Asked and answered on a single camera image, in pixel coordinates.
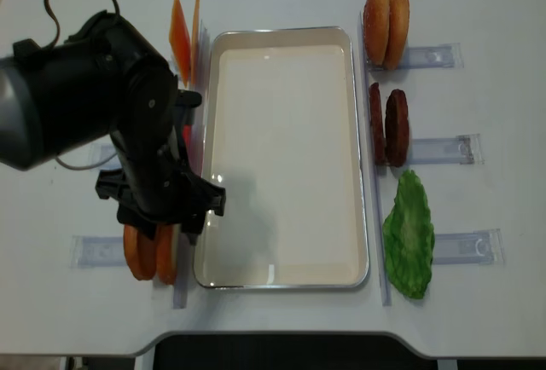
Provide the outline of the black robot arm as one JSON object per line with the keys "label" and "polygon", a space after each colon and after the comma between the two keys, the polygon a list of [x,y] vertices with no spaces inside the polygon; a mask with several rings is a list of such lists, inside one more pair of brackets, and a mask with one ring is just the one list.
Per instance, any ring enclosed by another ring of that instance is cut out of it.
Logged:
{"label": "black robot arm", "polygon": [[1,61],[1,161],[27,171],[104,136],[120,166],[96,182],[120,223],[149,238],[176,224],[198,235],[226,192],[196,175],[182,130],[202,103],[119,15],[102,11],[63,45],[19,41]]}

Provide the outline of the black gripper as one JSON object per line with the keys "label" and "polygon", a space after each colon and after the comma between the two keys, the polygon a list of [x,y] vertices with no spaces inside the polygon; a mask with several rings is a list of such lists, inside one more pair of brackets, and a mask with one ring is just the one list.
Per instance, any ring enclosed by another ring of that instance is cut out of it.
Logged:
{"label": "black gripper", "polygon": [[118,222],[155,240],[157,224],[180,224],[195,246],[206,214],[224,215],[226,190],[196,175],[185,153],[183,138],[171,133],[160,144],[110,135],[121,167],[101,171],[96,182],[100,199],[119,205]]}

